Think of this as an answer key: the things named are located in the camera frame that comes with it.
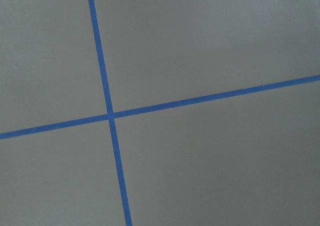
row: gray surface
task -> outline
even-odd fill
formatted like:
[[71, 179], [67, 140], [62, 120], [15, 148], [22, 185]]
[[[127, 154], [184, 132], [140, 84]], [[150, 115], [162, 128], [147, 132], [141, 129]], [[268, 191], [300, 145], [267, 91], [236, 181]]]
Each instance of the gray surface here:
[[116, 120], [135, 226], [320, 224], [320, 83]]
[[0, 0], [0, 133], [106, 113], [88, 0]]
[[320, 74], [320, 0], [95, 0], [116, 111]]
[[108, 122], [0, 140], [1, 226], [124, 226]]

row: blue line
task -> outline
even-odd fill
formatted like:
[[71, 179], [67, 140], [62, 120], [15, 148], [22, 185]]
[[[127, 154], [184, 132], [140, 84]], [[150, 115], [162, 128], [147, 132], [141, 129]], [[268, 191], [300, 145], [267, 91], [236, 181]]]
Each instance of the blue line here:
[[99, 25], [98, 25], [97, 13], [96, 13], [95, 0], [88, 0], [88, 2], [89, 2], [89, 9], [90, 9], [90, 15], [91, 15], [91, 21], [92, 21], [92, 29], [93, 29], [94, 40], [95, 40], [95, 47], [96, 47], [96, 52], [97, 52], [97, 56], [98, 56], [98, 62], [99, 62], [102, 85], [103, 85], [105, 105], [106, 105], [106, 110], [108, 112], [108, 117], [109, 117], [111, 140], [112, 140], [112, 145], [113, 145], [113, 153], [114, 153], [114, 159], [115, 159], [116, 172], [117, 172], [119, 187], [120, 187], [120, 194], [121, 194], [121, 200], [122, 200], [124, 219], [125, 219], [126, 226], [132, 226], [130, 207], [129, 207], [129, 201], [128, 201], [126, 183], [125, 183], [125, 176], [124, 176], [124, 170], [123, 170], [122, 161], [121, 161], [121, 154], [120, 154], [120, 147], [119, 147], [119, 142], [118, 142], [116, 122], [115, 122], [115, 118], [114, 118], [114, 110], [113, 110], [112, 102], [111, 102], [111, 94], [110, 94], [110, 89], [109, 89], [107, 69], [106, 69], [106, 65], [105, 65], [104, 53], [103, 53], [103, 49], [102, 49], [100, 32], [99, 32]]
[[86, 117], [86, 118], [81, 118], [76, 120], [70, 120], [65, 122], [58, 122], [58, 123], [53, 123], [53, 124], [48, 124], [48, 125], [43, 125], [38, 127], [31, 127], [31, 128], [26, 128], [26, 129], [11, 131], [11, 132], [4, 132], [4, 133], [0, 133], [0, 140], [19, 137], [23, 135], [36, 134], [36, 133], [41, 133], [45, 131], [58, 130], [58, 129], [72, 127], [72, 126], [85, 125], [85, 124], [90, 124], [90, 123], [95, 123], [95, 122], [100, 122], [105, 120], [108, 120], [107, 114], [93, 116], [93, 117]]
[[201, 97], [194, 97], [194, 98], [184, 99], [184, 100], [179, 100], [174, 102], [161, 103], [161, 104], [147, 106], [147, 107], [129, 109], [129, 110], [114, 113], [114, 117], [122, 118], [122, 117], [127, 117], [132, 115], [139, 115], [139, 114], [171, 109], [171, 108], [176, 108], [176, 107], [181, 107], [186, 105], [199, 104], [207, 101], [220, 100], [220, 99], [225, 99], [225, 98], [230, 98], [230, 97], [235, 97], [240, 95], [258, 93], [258, 92], [267, 91], [267, 90], [274, 90], [274, 89], [280, 89], [284, 87], [307, 84], [307, 83], [312, 83], [316, 81], [320, 81], [320, 75], [292, 79], [292, 80], [283, 81], [283, 82], [270, 83], [266, 85], [255, 86], [255, 87], [248, 87], [244, 89], [216, 93], [216, 94], [211, 94], [211, 95], [201, 96]]

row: horizontal blue line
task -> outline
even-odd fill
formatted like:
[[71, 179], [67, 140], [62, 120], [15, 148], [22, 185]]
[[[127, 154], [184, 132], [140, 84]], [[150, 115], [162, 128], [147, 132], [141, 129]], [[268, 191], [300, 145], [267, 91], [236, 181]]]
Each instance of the horizontal blue line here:
[[31, 127], [31, 128], [21, 129], [17, 131], [4, 132], [4, 133], [0, 133], [0, 140], [19, 137], [23, 135], [36, 134], [36, 133], [41, 133], [45, 131], [58, 130], [58, 129], [72, 127], [72, 126], [85, 125], [85, 124], [90, 124], [90, 123], [95, 123], [95, 122], [100, 122], [105, 120], [108, 120], [107, 114], [80, 118], [80, 119], [75, 119], [75, 120], [70, 120], [65, 122], [58, 122], [58, 123], [53, 123], [53, 124], [48, 124], [48, 125], [43, 125], [38, 127]]
[[230, 98], [230, 97], [235, 97], [240, 95], [258, 93], [258, 92], [267, 91], [267, 90], [274, 90], [274, 89], [280, 89], [280, 88], [289, 87], [289, 86], [312, 83], [316, 81], [320, 81], [320, 75], [292, 79], [292, 80], [283, 81], [283, 82], [270, 83], [270, 84], [255, 86], [255, 87], [248, 87], [244, 89], [216, 93], [216, 94], [211, 94], [211, 95], [201, 96], [201, 97], [194, 97], [194, 98], [184, 99], [179, 101], [161, 103], [161, 104], [147, 106], [147, 107], [129, 109], [125, 111], [115, 112], [114, 118], [122, 118], [122, 117], [127, 117], [132, 115], [139, 115], [139, 114], [171, 109], [171, 108], [176, 108], [176, 107], [181, 107], [186, 105], [199, 104], [207, 101], [220, 100], [220, 99], [225, 99], [225, 98]]

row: blue grid line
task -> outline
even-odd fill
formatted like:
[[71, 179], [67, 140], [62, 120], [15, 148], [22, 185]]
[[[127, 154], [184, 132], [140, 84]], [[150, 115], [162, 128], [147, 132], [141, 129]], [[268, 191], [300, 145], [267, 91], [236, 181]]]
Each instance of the blue grid line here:
[[48, 125], [43, 125], [38, 127], [31, 127], [31, 128], [26, 128], [26, 129], [11, 131], [11, 132], [4, 132], [4, 133], [0, 133], [0, 140], [19, 137], [23, 135], [36, 134], [36, 133], [41, 133], [45, 131], [58, 130], [58, 129], [72, 127], [72, 126], [85, 125], [85, 124], [90, 124], [90, 123], [95, 123], [95, 122], [100, 122], [105, 120], [108, 120], [107, 114], [93, 116], [93, 117], [85, 117], [85, 118], [80, 118], [80, 119], [75, 119], [75, 120], [70, 120], [65, 122], [58, 122], [58, 123], [53, 123], [53, 124], [48, 124]]
[[95, 0], [88, 0], [88, 3], [89, 3], [95, 47], [96, 47], [99, 68], [100, 68], [100, 74], [101, 74], [101, 80], [102, 80], [102, 86], [103, 86], [103, 92], [104, 92], [104, 100], [105, 100], [106, 110], [107, 110], [108, 118], [109, 118], [108, 121], [109, 121], [109, 126], [110, 126], [111, 141], [112, 141], [113, 154], [114, 154], [114, 159], [115, 159], [115, 167], [116, 167], [116, 172], [117, 172], [118, 182], [119, 182], [119, 187], [120, 187], [120, 194], [121, 194], [121, 200], [122, 200], [124, 219], [125, 219], [126, 226], [132, 226], [129, 200], [128, 200], [128, 195], [127, 195], [124, 170], [123, 170], [123, 166], [122, 166], [120, 147], [119, 147], [118, 135], [117, 135], [117, 127], [116, 127], [116, 122], [115, 122], [115, 118], [114, 118], [114, 110], [112, 107], [111, 94], [110, 94], [108, 75], [107, 75], [107, 68], [105, 65], [104, 52], [103, 52], [102, 44], [101, 44]]
[[159, 111], [159, 110], [166, 110], [166, 109], [171, 109], [171, 108], [176, 108], [176, 107], [181, 107], [186, 105], [199, 104], [207, 101], [221, 100], [225, 98], [253, 94], [253, 93], [274, 90], [274, 89], [280, 89], [280, 88], [285, 88], [285, 87], [290, 87], [295, 85], [312, 83], [316, 81], [320, 81], [320, 75], [292, 79], [292, 80], [283, 81], [283, 82], [270, 83], [270, 84], [255, 86], [255, 87], [248, 87], [244, 89], [221, 92], [221, 93], [216, 93], [216, 94], [211, 94], [211, 95], [206, 95], [201, 97], [194, 97], [194, 98], [189, 98], [189, 99], [184, 99], [179, 101], [161, 103], [161, 104], [152, 105], [152, 106], [129, 109], [125, 111], [116, 112], [114, 114], [114, 117], [122, 118], [122, 117], [127, 117], [132, 115], [145, 114], [145, 113]]
[[[283, 82], [270, 83], [270, 84], [265, 84], [260, 86], [238, 89], [234, 91], [221, 92], [221, 93], [216, 93], [216, 94], [211, 94], [211, 95], [206, 95], [201, 97], [194, 97], [194, 98], [189, 98], [189, 99], [184, 99], [184, 100], [179, 100], [174, 102], [161, 103], [157, 105], [129, 109], [125, 111], [119, 111], [119, 112], [115, 112], [112, 118], [114, 120], [116, 118], [123, 118], [123, 117], [128, 117], [133, 115], [145, 114], [145, 113], [150, 113], [150, 112], [159, 111], [159, 110], [166, 110], [166, 109], [199, 104], [199, 103], [204, 103], [204, 102], [209, 102], [214, 100], [221, 100], [221, 99], [236, 97], [241, 95], [254, 94], [254, 93], [268, 91], [268, 90], [276, 90], [276, 89], [290, 87], [290, 86], [313, 83], [317, 81], [320, 81], [320, 75], [292, 79], [292, 80], [283, 81]], [[0, 140], [19, 137], [23, 135], [36, 134], [36, 133], [41, 133], [41, 132], [50, 131], [50, 130], [58, 130], [58, 129], [63, 129], [67, 127], [72, 127], [72, 126], [79, 126], [79, 125], [84, 125], [89, 123], [105, 121], [105, 120], [109, 120], [109, 118], [110, 118], [110, 115], [103, 114], [103, 115], [98, 115], [93, 117], [86, 117], [86, 118], [81, 118], [81, 119], [76, 119], [71, 121], [48, 124], [44, 126], [37, 126], [37, 127], [26, 128], [26, 129], [21, 129], [16, 131], [3, 132], [3, 133], [0, 133]]]

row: floor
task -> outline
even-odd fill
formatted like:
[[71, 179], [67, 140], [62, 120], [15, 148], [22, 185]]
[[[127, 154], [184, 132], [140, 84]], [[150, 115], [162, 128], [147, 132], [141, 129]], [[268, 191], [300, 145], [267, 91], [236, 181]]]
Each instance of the floor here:
[[320, 224], [320, 0], [0, 0], [0, 225]]

